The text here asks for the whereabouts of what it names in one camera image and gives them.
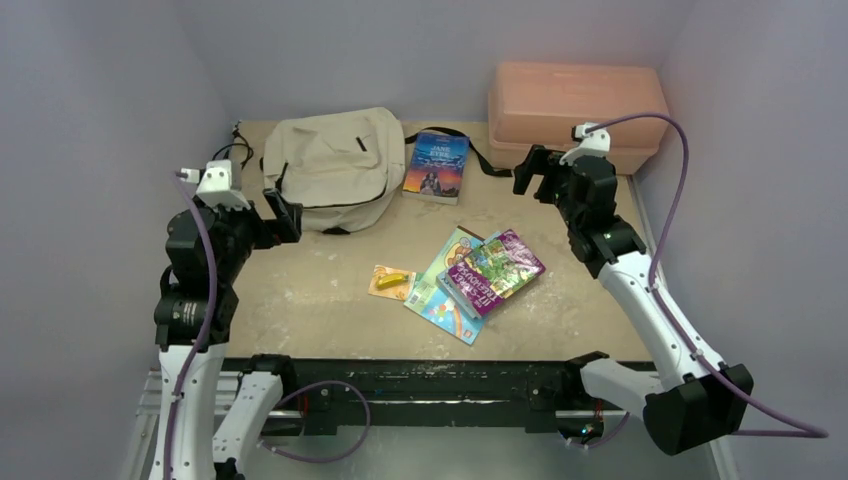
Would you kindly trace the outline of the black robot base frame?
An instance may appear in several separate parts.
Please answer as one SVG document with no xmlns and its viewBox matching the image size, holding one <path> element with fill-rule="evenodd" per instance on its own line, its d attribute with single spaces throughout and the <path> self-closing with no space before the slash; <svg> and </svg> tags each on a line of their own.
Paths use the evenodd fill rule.
<svg viewBox="0 0 848 480">
<path fill-rule="evenodd" d="M 599 436 L 624 412 L 577 385 L 576 361 L 290 358 L 264 432 L 334 435 L 341 427 L 520 428 Z"/>
</svg>

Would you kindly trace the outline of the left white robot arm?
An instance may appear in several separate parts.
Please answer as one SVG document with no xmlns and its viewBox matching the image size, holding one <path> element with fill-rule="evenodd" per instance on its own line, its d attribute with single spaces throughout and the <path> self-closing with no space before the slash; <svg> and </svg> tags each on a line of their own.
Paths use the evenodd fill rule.
<svg viewBox="0 0 848 480">
<path fill-rule="evenodd" d="M 215 422 L 218 381 L 239 298 L 233 283 L 250 255 L 301 235 L 302 207 L 266 188 L 274 219 L 255 206 L 214 209 L 194 198 L 168 224 L 170 264 L 154 309 L 162 385 L 153 479 L 243 479 L 268 414 L 298 395 L 293 360 L 255 354 L 237 376 L 222 423 Z"/>
</svg>

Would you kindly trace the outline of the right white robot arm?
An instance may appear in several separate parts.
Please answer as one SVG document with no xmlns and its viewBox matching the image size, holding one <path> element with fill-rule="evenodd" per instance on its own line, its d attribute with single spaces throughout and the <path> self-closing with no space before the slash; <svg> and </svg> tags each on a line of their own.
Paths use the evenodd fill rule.
<svg viewBox="0 0 848 480">
<path fill-rule="evenodd" d="M 594 399 L 614 404 L 641 420 L 668 455 L 737 432 L 747 404 L 734 391 L 751 393 L 752 375 L 728 365 L 651 275 L 646 245 L 616 212 L 613 165 L 591 155 L 569 162 L 534 145 L 514 170 L 514 193 L 524 194 L 535 175 L 542 178 L 535 199 L 558 209 L 572 253 L 624 311 L 655 368 L 632 370 L 602 353 L 577 357 L 561 381 L 564 399 L 576 407 Z"/>
</svg>

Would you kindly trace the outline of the light blue cartoon activity book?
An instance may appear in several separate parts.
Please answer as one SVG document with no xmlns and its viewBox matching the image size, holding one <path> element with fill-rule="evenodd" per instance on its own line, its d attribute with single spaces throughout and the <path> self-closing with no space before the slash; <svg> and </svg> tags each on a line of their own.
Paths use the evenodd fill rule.
<svg viewBox="0 0 848 480">
<path fill-rule="evenodd" d="M 482 330 L 484 321 L 466 313 L 452 294 L 440 286 L 437 277 L 473 248 L 499 234 L 500 231 L 496 231 L 484 238 L 457 226 L 429 267 L 415 281 L 404 306 L 464 344 L 472 345 Z"/>
</svg>

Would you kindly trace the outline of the purple Treehouse paperback book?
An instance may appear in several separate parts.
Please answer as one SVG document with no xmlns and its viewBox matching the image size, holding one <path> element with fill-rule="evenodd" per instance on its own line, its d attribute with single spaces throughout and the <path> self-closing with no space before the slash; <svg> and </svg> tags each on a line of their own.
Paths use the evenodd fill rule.
<svg viewBox="0 0 848 480">
<path fill-rule="evenodd" d="M 545 272 L 545 265 L 509 229 L 474 247 L 437 281 L 472 318 L 482 319 Z"/>
</svg>

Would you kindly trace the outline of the beige canvas backpack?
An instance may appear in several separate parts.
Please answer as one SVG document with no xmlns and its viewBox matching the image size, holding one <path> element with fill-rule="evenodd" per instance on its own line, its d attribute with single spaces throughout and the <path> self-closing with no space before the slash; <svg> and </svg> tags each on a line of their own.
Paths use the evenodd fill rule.
<svg viewBox="0 0 848 480">
<path fill-rule="evenodd" d="M 383 107 L 283 120 L 265 140 L 262 172 L 303 207 L 304 230 L 358 232 L 378 222 L 405 177 L 403 127 Z"/>
</svg>

